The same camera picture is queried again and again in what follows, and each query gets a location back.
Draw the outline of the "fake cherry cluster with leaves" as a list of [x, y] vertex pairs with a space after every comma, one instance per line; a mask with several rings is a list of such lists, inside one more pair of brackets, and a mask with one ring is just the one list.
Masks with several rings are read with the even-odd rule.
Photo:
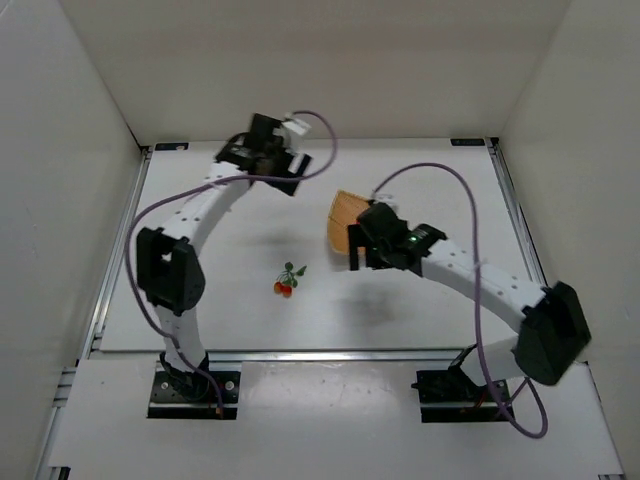
[[299, 279], [305, 275], [306, 271], [306, 265], [296, 267], [292, 262], [286, 262], [273, 284], [274, 293], [284, 298], [290, 298], [299, 285]]

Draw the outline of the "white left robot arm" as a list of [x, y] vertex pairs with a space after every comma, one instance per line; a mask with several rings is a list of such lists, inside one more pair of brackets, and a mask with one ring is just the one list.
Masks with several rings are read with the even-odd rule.
[[293, 195], [311, 158], [299, 153], [309, 132], [305, 121], [254, 114], [249, 129], [233, 136], [215, 155], [203, 185], [162, 225], [141, 228], [136, 236], [136, 283], [152, 312], [147, 318], [160, 333], [160, 362], [170, 386], [198, 401], [216, 389], [199, 331], [196, 306], [206, 280], [199, 255], [215, 226], [246, 194], [257, 177]]

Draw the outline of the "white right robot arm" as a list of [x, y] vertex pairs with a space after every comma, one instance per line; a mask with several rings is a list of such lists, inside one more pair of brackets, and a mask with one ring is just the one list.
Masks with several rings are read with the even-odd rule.
[[386, 203], [372, 202], [347, 227], [350, 268], [361, 264], [409, 271], [475, 300], [502, 320], [514, 337], [474, 343], [450, 366], [421, 373], [413, 387], [433, 403], [473, 401], [494, 381], [528, 377], [555, 386], [591, 341], [577, 292], [557, 282], [546, 287], [477, 265], [446, 234], [428, 224], [410, 228]]

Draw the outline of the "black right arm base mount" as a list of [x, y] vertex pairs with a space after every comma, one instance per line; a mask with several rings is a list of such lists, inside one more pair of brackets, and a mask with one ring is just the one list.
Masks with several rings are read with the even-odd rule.
[[507, 422], [489, 388], [457, 370], [418, 370], [417, 391], [423, 424]]

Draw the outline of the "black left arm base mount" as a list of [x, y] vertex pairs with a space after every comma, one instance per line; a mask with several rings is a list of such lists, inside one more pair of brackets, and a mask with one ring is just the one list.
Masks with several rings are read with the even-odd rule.
[[223, 401], [219, 409], [215, 389], [205, 381], [204, 392], [183, 395], [170, 383], [169, 374], [159, 369], [155, 372], [147, 407], [149, 419], [176, 420], [235, 420], [238, 415], [241, 372], [213, 371]]

